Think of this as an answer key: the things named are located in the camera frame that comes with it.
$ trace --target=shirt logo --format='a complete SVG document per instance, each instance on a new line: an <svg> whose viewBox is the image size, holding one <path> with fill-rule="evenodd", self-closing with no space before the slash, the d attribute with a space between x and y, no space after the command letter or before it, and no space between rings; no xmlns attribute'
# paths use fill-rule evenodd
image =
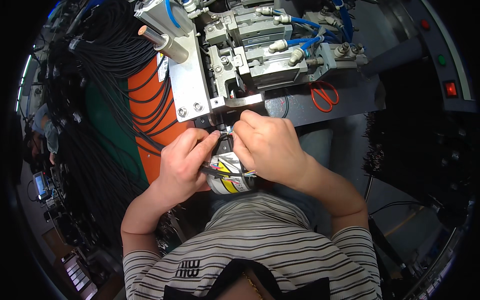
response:
<svg viewBox="0 0 480 300"><path fill-rule="evenodd" d="M182 261L175 272L175 277L197 277L200 272L199 266L200 260Z"/></svg>

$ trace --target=hand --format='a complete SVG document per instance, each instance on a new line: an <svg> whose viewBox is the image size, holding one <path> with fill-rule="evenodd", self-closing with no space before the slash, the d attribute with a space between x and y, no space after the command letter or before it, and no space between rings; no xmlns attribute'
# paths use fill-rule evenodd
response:
<svg viewBox="0 0 480 300"><path fill-rule="evenodd" d="M301 149L288 119L263 117L245 110L233 128L233 152L248 170L256 170L262 178L295 188L308 174L307 166L315 163Z"/></svg>
<svg viewBox="0 0 480 300"><path fill-rule="evenodd" d="M55 154L51 152L50 152L50 162L52 163L52 165L55 165Z"/></svg>
<svg viewBox="0 0 480 300"><path fill-rule="evenodd" d="M174 207L206 185L206 175L199 168L210 157L219 137L218 130L208 134L203 129L189 128L163 148L160 175L152 185L161 193L165 206Z"/></svg>

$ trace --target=orange panel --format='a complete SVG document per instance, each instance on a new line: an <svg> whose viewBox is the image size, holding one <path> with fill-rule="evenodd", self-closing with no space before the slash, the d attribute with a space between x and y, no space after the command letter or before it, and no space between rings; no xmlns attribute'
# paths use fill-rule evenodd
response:
<svg viewBox="0 0 480 300"><path fill-rule="evenodd" d="M139 73L135 74L134 76L128 79L128 88L132 89L143 84L150 77L150 75L152 75L156 67L157 67L157 63L156 63L156 56L155 56L152 59L152 61L148 64L148 66L146 66L142 71L140 71ZM147 99L150 99L153 95L155 95L158 92L158 89L160 88L161 85L162 83L158 82L158 75L154 75L154 77L152 78L152 80L150 80L149 83L147 83L144 87L142 87L138 91L130 92L129 95L130 97L137 100L147 100ZM148 116L158 106L158 103L160 102L161 98L162 96L159 95L157 98L155 98L154 100L148 103L135 103L130 101L130 110L132 111L132 113L138 116ZM170 90L167 103L165 104L165 107L163 108L163 110L167 108L167 105L170 103L172 98L173 98L172 91ZM151 120L154 117L155 116L152 116L151 118L145 119L142 121L145 122L147 120ZM175 114L175 105L172 104L172 106L166 113L163 120L151 132L156 132L164 128L168 124L172 123L172 121L175 120L176 117L177 116ZM146 130L149 130L153 125L155 125L155 123L156 121L153 121L149 125L142 125L139 127L143 131L146 131ZM164 132L153 136L152 139L160 144L168 145L169 143L173 142L173 140L175 140L177 136L179 136L182 132L184 132L189 127L193 127L192 121L176 123L172 127L165 130ZM142 145L143 147L151 151L158 152L152 146L150 146L147 142L145 142L143 139L137 137L136 140L137 140L137 143ZM152 183L158 177L158 174L160 172L160 157L153 154L149 154L148 152L146 152L141 148L138 148L138 153L140 154L140 159L142 160L142 165L144 167L148 182Z"/></svg>

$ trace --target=dark table surface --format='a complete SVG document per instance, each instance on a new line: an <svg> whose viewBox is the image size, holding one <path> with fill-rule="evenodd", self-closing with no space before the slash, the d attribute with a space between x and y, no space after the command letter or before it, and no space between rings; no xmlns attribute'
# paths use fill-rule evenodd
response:
<svg viewBox="0 0 480 300"><path fill-rule="evenodd" d="M378 76L369 80L362 77L357 70L339 70L337 74L323 79L333 85L339 95L339 102L330 112L322 112L314 105L308 84L290 86L287 88L267 91L265 93L265 108L270 116L281 118L287 107L286 118L290 119L293 126L301 126L361 113L379 110L375 105L375 91L380 82ZM323 86L324 90L335 101L335 93ZM315 100L322 108L329 105L319 95L314 93Z"/></svg>

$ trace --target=green light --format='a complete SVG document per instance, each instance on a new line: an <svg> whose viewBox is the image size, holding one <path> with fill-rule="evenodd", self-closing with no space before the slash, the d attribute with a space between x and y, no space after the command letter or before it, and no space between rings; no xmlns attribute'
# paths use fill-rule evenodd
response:
<svg viewBox="0 0 480 300"><path fill-rule="evenodd" d="M439 62L442 66L444 66L444 65L446 64L446 62L445 62L445 57L444 57L443 55L439 55L439 56L438 56L438 62Z"/></svg>

